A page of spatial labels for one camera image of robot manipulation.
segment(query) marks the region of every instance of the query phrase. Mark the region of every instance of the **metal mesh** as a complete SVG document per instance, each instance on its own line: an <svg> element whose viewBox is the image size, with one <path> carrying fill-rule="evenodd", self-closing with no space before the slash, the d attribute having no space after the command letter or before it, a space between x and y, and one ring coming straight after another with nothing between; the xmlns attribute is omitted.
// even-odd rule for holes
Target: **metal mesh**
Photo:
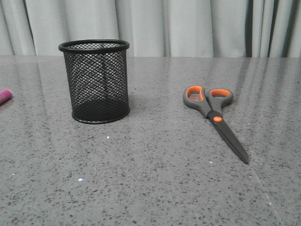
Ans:
<svg viewBox="0 0 301 226"><path fill-rule="evenodd" d="M68 46L99 49L116 43L85 43ZM85 123L107 123L129 112L126 51L106 54L64 52L72 116Z"/></svg>

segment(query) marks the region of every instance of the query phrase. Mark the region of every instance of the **black mesh pen holder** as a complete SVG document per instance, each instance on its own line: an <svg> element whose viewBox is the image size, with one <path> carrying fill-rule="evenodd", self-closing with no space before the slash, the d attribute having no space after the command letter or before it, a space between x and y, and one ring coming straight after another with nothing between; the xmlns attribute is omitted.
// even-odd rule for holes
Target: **black mesh pen holder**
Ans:
<svg viewBox="0 0 301 226"><path fill-rule="evenodd" d="M129 113L128 48L129 43L121 40L79 40L59 45L65 58L75 120L108 123Z"/></svg>

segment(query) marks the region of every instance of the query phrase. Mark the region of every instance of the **table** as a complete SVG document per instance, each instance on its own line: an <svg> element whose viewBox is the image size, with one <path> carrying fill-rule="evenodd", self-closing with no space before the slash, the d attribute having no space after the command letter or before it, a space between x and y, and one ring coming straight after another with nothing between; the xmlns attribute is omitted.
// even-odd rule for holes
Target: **table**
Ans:
<svg viewBox="0 0 301 226"><path fill-rule="evenodd" d="M130 114L71 117L62 56L1 56L0 225L301 225L300 58L128 58ZM228 88L245 165L187 108Z"/></svg>

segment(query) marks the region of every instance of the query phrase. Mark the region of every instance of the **gray curtain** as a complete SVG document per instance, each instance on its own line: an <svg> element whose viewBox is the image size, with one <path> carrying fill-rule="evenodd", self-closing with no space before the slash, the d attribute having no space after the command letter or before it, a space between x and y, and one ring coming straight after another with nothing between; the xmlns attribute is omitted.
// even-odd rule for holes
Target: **gray curtain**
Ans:
<svg viewBox="0 0 301 226"><path fill-rule="evenodd" d="M122 39L137 57L300 57L300 0L0 0L0 55Z"/></svg>

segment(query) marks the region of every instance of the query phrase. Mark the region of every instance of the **scissor blade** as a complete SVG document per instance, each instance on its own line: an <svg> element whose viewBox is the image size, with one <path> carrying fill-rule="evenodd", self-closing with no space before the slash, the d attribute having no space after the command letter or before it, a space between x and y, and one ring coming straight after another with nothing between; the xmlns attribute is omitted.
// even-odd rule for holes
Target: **scissor blade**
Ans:
<svg viewBox="0 0 301 226"><path fill-rule="evenodd" d="M240 141L234 135L232 130L229 126L225 123L224 120L221 122L215 122L214 117L219 116L215 112L210 112L208 114L208 118L210 119L211 123L214 125L216 130L219 132L221 137L227 143L227 145L232 149L232 151L243 161L245 164L249 163L249 156L245 151L244 147L241 145Z"/></svg>

